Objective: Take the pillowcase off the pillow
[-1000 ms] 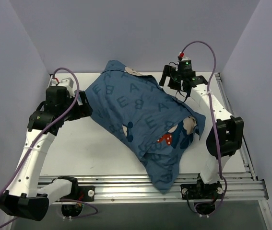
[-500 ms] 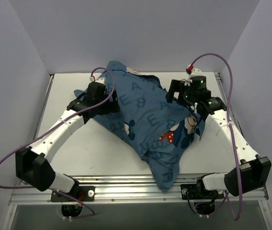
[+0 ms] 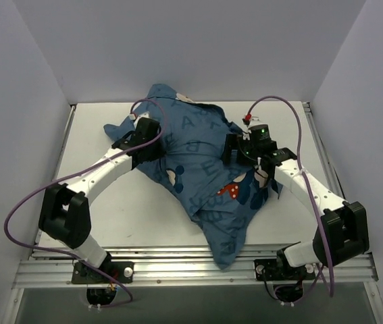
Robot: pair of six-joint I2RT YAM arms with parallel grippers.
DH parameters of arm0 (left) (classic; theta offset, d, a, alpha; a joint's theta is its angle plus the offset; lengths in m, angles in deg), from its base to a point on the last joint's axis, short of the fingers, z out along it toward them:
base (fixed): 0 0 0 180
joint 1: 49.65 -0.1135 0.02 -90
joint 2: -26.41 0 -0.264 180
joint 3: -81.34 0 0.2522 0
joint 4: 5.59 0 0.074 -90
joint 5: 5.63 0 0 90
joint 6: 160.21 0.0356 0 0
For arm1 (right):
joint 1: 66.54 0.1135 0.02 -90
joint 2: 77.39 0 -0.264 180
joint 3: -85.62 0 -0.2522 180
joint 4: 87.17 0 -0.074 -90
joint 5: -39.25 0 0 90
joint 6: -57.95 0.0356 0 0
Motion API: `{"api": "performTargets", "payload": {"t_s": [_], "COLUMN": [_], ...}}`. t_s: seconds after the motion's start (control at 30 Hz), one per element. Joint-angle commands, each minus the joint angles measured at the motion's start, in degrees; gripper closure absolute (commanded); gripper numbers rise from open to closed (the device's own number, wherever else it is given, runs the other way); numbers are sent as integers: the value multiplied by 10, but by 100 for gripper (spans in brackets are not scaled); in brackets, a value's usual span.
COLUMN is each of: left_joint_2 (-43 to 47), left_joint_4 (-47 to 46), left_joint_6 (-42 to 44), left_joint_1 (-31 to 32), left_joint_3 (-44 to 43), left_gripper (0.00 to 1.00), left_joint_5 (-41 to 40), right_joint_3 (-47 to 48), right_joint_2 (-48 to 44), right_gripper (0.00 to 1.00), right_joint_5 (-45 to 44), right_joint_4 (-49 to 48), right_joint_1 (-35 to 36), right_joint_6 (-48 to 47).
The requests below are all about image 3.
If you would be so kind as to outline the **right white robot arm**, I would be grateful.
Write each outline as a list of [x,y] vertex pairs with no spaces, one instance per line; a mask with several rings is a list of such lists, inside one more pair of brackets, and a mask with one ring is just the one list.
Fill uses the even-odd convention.
[[252,126],[244,134],[227,134],[222,161],[229,164],[232,152],[236,162],[266,172],[268,178],[283,185],[315,217],[314,238],[278,251],[276,273],[291,278],[299,267],[320,263],[336,266],[369,250],[369,233],[365,207],[347,202],[333,193],[300,162],[289,148],[279,148],[270,137],[266,124]]

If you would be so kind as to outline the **blue cartoon print pillowcase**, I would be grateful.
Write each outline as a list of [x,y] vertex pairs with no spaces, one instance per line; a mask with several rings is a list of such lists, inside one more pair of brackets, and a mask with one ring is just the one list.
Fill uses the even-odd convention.
[[227,269],[245,244],[251,220],[282,185],[256,167],[223,164],[226,135],[242,130],[221,107],[196,103],[166,84],[152,85],[147,99],[134,112],[166,125],[165,154],[137,169],[180,201],[203,231],[215,264]]

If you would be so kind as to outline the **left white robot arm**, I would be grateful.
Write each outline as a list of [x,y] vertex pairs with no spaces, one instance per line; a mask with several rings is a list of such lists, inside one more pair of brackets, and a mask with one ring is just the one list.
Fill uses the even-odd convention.
[[87,262],[96,283],[111,276],[107,251],[91,236],[90,206],[119,177],[163,155],[160,123],[140,117],[133,130],[116,140],[101,159],[72,184],[60,182],[45,190],[39,229]]

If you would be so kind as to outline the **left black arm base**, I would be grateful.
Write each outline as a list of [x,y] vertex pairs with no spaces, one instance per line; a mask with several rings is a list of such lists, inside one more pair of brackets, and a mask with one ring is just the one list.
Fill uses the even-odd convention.
[[91,269],[81,262],[74,264],[72,284],[108,284],[109,278],[101,274],[101,271],[119,281],[121,284],[130,284],[133,281],[134,263],[131,261],[111,261],[106,267],[98,271]]

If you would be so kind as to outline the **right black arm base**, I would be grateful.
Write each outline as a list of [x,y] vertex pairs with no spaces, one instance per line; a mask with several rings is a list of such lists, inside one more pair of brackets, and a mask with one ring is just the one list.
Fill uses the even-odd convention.
[[316,278],[315,271],[307,271],[305,266],[284,268],[276,259],[255,259],[253,261],[257,281],[300,281]]

